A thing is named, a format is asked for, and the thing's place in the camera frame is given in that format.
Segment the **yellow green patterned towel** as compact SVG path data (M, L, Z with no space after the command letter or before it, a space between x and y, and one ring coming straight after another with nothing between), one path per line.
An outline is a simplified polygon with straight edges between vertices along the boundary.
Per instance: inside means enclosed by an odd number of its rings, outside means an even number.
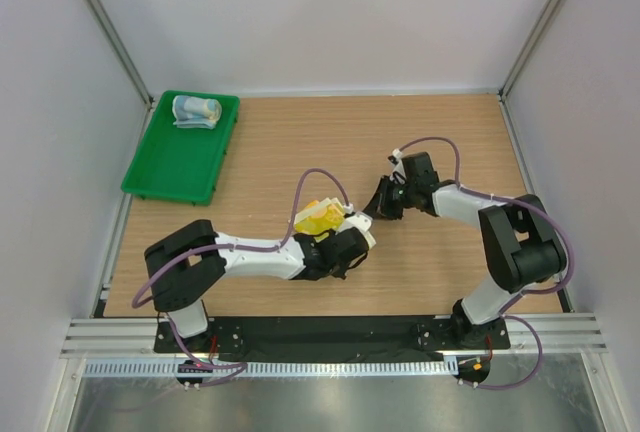
M337 198L314 200L294 219L294 230L298 233L318 236L327 230L336 230L344 222L344 206Z

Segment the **blue polka dot towel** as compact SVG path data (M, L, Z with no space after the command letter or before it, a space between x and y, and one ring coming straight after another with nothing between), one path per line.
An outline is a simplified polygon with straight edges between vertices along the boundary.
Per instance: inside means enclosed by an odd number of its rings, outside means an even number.
M215 99L177 95L172 102L173 125L183 129L213 130L222 115L222 106Z

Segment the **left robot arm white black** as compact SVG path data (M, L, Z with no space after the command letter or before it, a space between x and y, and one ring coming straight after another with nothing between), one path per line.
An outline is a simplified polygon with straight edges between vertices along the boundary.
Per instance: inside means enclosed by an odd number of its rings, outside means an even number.
M285 243L230 236L209 220L196 220L144 252L149 282L134 296L134 306L151 292L154 309L166 315L177 340L191 352L204 350L212 329L202 296L223 278L267 276L283 280L344 279L375 246L371 218L349 214L324 238L303 233Z

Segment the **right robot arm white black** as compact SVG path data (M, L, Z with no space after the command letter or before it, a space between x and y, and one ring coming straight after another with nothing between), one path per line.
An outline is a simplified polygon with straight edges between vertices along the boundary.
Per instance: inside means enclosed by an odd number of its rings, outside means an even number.
M488 277L458 300L450 318L454 343L472 348L493 329L518 297L563 271L568 258L535 195L497 198L442 180L428 153L389 157L392 173L381 177L364 211L373 219L400 220L406 209L454 219L477 228Z

